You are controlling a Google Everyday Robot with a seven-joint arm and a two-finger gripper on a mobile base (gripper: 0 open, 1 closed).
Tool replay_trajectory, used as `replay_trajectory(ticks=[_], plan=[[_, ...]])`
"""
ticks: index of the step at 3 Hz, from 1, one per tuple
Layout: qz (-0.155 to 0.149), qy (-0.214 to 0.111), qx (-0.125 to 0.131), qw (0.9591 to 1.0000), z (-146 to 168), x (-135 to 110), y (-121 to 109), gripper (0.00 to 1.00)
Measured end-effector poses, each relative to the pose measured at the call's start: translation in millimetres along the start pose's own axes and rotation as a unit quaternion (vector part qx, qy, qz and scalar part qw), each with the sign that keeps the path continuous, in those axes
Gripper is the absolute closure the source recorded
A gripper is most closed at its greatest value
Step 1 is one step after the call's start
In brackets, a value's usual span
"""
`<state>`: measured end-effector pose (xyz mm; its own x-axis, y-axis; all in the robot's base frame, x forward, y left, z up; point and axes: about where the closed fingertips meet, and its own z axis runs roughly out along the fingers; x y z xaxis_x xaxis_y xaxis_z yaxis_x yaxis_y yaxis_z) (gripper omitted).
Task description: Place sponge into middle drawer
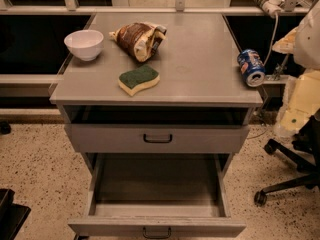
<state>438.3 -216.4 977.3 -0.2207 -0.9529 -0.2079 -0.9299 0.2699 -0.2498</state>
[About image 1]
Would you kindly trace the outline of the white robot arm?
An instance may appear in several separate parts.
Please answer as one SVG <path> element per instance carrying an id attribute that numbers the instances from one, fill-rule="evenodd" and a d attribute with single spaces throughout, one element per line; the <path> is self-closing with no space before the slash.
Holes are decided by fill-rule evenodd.
<path id="1" fill-rule="evenodd" d="M 294 62 L 305 71 L 285 87 L 274 132 L 279 137 L 298 133 L 320 109 L 320 1 L 299 25 L 276 41 L 272 50 L 292 54 Z"/>

